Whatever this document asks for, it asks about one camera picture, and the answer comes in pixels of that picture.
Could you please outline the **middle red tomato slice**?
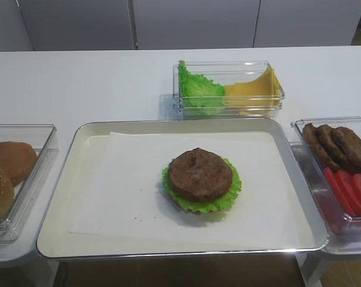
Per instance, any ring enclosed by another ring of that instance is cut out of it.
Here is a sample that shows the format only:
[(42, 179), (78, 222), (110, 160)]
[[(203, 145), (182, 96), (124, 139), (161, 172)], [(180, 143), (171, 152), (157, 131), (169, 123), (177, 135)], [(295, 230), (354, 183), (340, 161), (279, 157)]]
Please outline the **middle red tomato slice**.
[(341, 184), (345, 186), (346, 193), (349, 195), (350, 200), (353, 203), (353, 208), (356, 212), (356, 216), (361, 216), (361, 202), (357, 198), (356, 194), (354, 193), (351, 180), (353, 175), (343, 171), (339, 170), (335, 173), (335, 177), (337, 180), (340, 181)]

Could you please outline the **clear box with lettuce cheese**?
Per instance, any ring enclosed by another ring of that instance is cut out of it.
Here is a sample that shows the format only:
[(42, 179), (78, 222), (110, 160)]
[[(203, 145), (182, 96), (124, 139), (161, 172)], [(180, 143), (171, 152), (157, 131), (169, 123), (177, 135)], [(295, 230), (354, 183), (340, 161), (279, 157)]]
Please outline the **clear box with lettuce cheese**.
[(191, 118), (274, 118), (284, 90), (266, 60), (187, 62), (173, 67), (173, 110)]

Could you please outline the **clear box with patties tomatoes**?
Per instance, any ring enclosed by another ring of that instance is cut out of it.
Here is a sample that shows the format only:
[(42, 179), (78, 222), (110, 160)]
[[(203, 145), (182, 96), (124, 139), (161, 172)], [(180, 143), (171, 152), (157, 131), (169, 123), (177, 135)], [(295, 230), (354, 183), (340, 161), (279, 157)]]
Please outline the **clear box with patties tomatoes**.
[(296, 140), (291, 144), (292, 151), (327, 228), (339, 236), (361, 236), (361, 216), (353, 217), (342, 209), (324, 176), (324, 166), (305, 142), (302, 134), (307, 124), (315, 127), (323, 124), (333, 128), (346, 127), (361, 137), (361, 117), (312, 118), (291, 123), (296, 134)]

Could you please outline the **white parchment paper sheet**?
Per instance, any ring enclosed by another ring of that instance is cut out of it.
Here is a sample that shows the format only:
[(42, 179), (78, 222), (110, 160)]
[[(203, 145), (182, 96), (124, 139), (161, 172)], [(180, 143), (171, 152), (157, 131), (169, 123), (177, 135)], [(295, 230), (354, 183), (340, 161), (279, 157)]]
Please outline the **white parchment paper sheet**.
[[(227, 211), (185, 212), (163, 190), (162, 170), (202, 148), (228, 159), (242, 190)], [(158, 240), (165, 249), (303, 249), (316, 240), (274, 138), (267, 132), (112, 133), (86, 187), (73, 233)]]

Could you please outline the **clear box with buns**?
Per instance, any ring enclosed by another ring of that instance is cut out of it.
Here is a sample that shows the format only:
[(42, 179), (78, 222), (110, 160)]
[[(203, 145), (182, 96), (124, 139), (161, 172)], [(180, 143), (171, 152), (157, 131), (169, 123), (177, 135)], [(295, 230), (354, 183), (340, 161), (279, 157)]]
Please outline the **clear box with buns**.
[(24, 142), (37, 154), (37, 161), (28, 177), (14, 187), (13, 205), (0, 221), (0, 245), (14, 242), (23, 230), (33, 205), (59, 150), (57, 129), (52, 124), (0, 124), (0, 142)]

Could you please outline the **brown patty in box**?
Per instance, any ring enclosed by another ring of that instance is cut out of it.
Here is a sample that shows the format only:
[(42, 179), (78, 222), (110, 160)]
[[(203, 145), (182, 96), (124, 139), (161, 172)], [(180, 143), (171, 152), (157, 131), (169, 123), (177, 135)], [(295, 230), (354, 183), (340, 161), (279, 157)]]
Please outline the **brown patty in box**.
[(361, 173), (361, 138), (347, 127), (333, 129), (331, 136), (358, 172)]
[(318, 141), (316, 129), (317, 128), (314, 127), (311, 123), (308, 123), (302, 129), (302, 136), (320, 164), (323, 167), (329, 167), (331, 171), (336, 172), (340, 169), (340, 165), (332, 160), (321, 143)]
[(332, 139), (332, 130), (333, 128), (327, 124), (319, 126), (316, 129), (318, 141), (325, 149), (328, 156), (339, 166), (340, 169), (345, 170), (350, 174), (355, 174), (357, 169), (354, 164)]

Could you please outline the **green lettuce leaf in box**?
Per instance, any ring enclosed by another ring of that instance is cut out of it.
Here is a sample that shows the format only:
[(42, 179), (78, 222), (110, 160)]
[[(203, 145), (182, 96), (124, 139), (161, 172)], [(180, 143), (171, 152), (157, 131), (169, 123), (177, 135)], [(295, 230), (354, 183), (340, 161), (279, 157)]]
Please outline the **green lettuce leaf in box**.
[(192, 74), (186, 63), (178, 63), (178, 80), (183, 106), (197, 115), (217, 115), (223, 107), (225, 88), (202, 74)]

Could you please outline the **right brown patty in box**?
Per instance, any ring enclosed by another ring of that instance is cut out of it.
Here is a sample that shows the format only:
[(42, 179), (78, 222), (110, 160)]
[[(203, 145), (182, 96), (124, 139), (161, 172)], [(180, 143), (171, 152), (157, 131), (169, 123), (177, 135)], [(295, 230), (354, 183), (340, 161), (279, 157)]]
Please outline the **right brown patty in box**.
[(361, 173), (361, 138), (347, 127), (333, 129), (331, 136), (358, 172)]

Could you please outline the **brown burger patty on lettuce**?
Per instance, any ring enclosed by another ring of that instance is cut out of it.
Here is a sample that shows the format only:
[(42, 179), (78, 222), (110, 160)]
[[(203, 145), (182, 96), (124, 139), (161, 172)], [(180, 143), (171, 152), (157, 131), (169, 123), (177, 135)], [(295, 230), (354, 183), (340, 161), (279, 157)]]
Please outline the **brown burger patty on lettuce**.
[(233, 171), (219, 155), (195, 148), (173, 159), (168, 168), (169, 185), (182, 198), (205, 202), (225, 195), (233, 182)]

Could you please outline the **silver metal tray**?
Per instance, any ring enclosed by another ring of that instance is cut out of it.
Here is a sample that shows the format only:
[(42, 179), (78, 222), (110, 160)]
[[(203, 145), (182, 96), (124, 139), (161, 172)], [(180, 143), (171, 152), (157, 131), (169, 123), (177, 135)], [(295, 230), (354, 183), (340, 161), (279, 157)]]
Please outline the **silver metal tray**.
[[(212, 134), (236, 132), (267, 132), (276, 143), (296, 195), (313, 232), (316, 243), (303, 249), (174, 249), (168, 243), (160, 248), (158, 240), (130, 239), (123, 236), (73, 233), (71, 226), (86, 196), (86, 187), (94, 175), (110, 134), (169, 135), (185, 133)], [(314, 203), (305, 178), (292, 153), (281, 126), (267, 118), (207, 119), (175, 121), (99, 122), (81, 126), (75, 133), (60, 177), (41, 226), (37, 248), (45, 257), (130, 257), (185, 254), (223, 254), (273, 251), (316, 251), (328, 242), (327, 228)]]

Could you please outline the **left brown patty in box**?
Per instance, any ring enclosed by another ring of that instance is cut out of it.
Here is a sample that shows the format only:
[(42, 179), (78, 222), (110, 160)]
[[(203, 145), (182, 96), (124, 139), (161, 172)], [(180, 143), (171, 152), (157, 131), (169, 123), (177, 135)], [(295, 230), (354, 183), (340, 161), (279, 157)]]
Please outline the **left brown patty in box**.
[(302, 129), (302, 136), (320, 164), (323, 167), (329, 167), (331, 171), (336, 172), (340, 169), (340, 165), (332, 160), (321, 143), (318, 141), (316, 129), (317, 128), (314, 127), (311, 123), (308, 123)]

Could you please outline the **middle brown patty in box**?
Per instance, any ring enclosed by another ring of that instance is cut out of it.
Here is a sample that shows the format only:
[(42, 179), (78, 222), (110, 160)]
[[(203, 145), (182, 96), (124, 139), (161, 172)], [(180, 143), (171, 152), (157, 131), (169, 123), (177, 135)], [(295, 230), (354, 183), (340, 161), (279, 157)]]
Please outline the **middle brown patty in box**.
[(354, 164), (332, 139), (332, 130), (333, 128), (327, 124), (319, 126), (316, 129), (318, 141), (325, 149), (328, 156), (339, 166), (340, 169), (345, 170), (350, 174), (355, 174), (357, 169)]

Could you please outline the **left red tomato slice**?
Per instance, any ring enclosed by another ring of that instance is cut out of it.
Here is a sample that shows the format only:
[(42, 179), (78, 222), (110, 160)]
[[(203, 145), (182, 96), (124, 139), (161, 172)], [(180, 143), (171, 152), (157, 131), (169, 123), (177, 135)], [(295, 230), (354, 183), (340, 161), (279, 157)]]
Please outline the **left red tomato slice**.
[(346, 193), (345, 186), (336, 179), (335, 173), (329, 167), (326, 167), (323, 172), (343, 211), (347, 215), (355, 217), (356, 212), (349, 195)]

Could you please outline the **plain brown bun half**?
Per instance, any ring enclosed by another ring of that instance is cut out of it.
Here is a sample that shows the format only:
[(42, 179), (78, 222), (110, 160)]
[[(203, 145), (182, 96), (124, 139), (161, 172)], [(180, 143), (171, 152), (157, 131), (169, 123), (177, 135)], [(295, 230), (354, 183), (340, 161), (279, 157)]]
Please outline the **plain brown bun half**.
[(0, 168), (15, 187), (31, 173), (37, 161), (33, 147), (24, 142), (0, 142)]

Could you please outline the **yellow cheese slice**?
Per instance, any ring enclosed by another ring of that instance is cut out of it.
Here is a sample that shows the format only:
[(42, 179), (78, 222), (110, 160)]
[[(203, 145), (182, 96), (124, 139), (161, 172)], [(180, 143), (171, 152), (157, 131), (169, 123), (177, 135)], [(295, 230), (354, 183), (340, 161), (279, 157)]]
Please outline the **yellow cheese slice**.
[(224, 86), (224, 106), (235, 108), (240, 116), (266, 115), (279, 110), (283, 93), (273, 68), (250, 82)]

